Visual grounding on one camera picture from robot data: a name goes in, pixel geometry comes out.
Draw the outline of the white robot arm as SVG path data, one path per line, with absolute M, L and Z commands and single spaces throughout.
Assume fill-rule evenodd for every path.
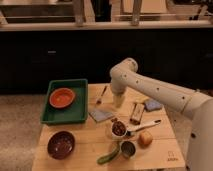
M 213 171 L 213 97 L 142 76 L 137 70 L 138 64 L 133 58 L 126 58 L 110 69 L 113 95 L 122 98 L 130 87 L 191 119 L 187 171 Z

